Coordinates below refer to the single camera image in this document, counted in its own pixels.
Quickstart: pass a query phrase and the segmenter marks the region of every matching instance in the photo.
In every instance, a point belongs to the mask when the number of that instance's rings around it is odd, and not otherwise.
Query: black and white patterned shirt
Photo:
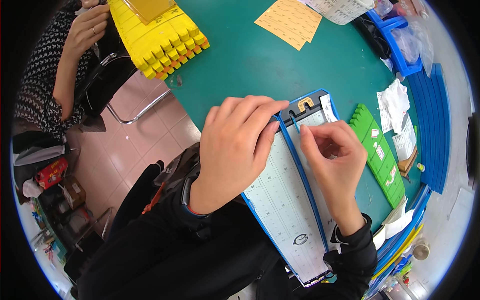
[[[67,39],[68,31],[80,9],[77,0],[68,0],[48,23],[30,56],[22,78],[15,107],[15,117],[34,123],[55,138],[82,121],[84,108],[74,103],[72,115],[61,121],[61,106],[53,98],[57,67]],[[89,62],[95,56],[88,49],[80,58],[75,88],[84,79]]]

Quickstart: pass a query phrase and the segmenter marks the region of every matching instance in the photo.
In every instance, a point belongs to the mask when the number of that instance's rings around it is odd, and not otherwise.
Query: red package
[[[61,157],[38,172],[35,180],[38,182],[38,185],[46,190],[62,180],[67,167],[67,160]]]

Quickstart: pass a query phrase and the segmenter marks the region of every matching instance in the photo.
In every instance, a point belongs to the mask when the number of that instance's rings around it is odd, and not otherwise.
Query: finger
[[[260,105],[245,121],[242,129],[250,134],[252,137],[257,137],[267,125],[270,118],[286,109],[289,105],[288,101],[271,101]]]
[[[257,173],[260,174],[266,166],[268,155],[272,149],[275,133],[280,126],[279,121],[271,122],[260,133],[258,137],[255,152],[253,154],[253,165],[257,167]]]
[[[311,128],[303,124],[300,125],[300,148],[312,168],[320,166],[325,159],[318,149]]]
[[[220,105],[220,109],[218,110],[216,117],[219,120],[225,120],[232,114],[233,110],[237,107],[237,105],[242,100],[243,98],[237,98],[237,97],[225,98],[225,100],[223,100],[222,104]]]
[[[218,110],[220,109],[220,106],[214,106],[210,109],[210,111],[207,114],[207,117],[205,118],[205,124],[204,127],[210,126],[215,121],[216,114],[218,113]]]
[[[98,0],[82,0],[83,8],[90,8],[98,5]]]
[[[266,96],[246,96],[232,112],[231,122],[238,125],[243,124],[259,106],[273,101],[272,98]]]
[[[86,22],[91,19],[95,19],[97,16],[109,12],[110,11],[110,5],[105,4],[105,5],[97,5],[96,7],[88,10],[87,12],[82,13],[77,17],[77,19],[81,22]]]
[[[105,30],[100,31],[100,33],[97,33],[93,37],[87,39],[85,43],[88,45],[88,48],[90,48],[94,43],[96,43],[99,39],[101,39],[103,35],[105,35]]]
[[[322,153],[325,158],[330,158],[332,155],[338,156],[339,149],[340,148],[337,145],[330,144],[323,150],[320,150],[320,153]]]
[[[107,21],[103,21],[100,24],[97,24],[97,25],[95,25],[91,28],[86,29],[85,31],[80,33],[80,36],[81,36],[82,39],[85,39],[85,40],[93,38],[93,37],[97,36],[100,32],[104,31],[106,27],[107,27]]]
[[[348,147],[354,149],[357,146],[358,138],[350,136],[336,122],[325,123],[319,126],[309,126],[313,136],[319,138],[331,138],[334,143],[340,147]]]
[[[352,138],[355,140],[358,139],[357,135],[353,131],[353,129],[343,120],[335,121],[334,123],[338,122],[338,126],[340,126],[346,133],[348,133]]]
[[[83,30],[89,30],[90,28],[92,28],[94,26],[97,26],[98,24],[102,24],[103,22],[106,22],[106,20],[108,19],[109,16],[110,15],[109,15],[108,12],[104,12],[104,13],[96,16],[93,19],[82,22],[81,23],[82,24],[82,29]]]

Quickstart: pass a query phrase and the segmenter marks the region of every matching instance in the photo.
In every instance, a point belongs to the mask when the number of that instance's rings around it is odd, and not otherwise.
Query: cardboard box
[[[64,178],[59,185],[71,209],[75,209],[85,202],[87,194],[75,176]]]

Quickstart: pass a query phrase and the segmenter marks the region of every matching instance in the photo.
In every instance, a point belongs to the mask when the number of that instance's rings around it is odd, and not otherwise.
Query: small bottle
[[[417,163],[417,168],[420,170],[420,172],[424,172],[424,171],[425,171],[425,166],[422,165],[421,163]]]

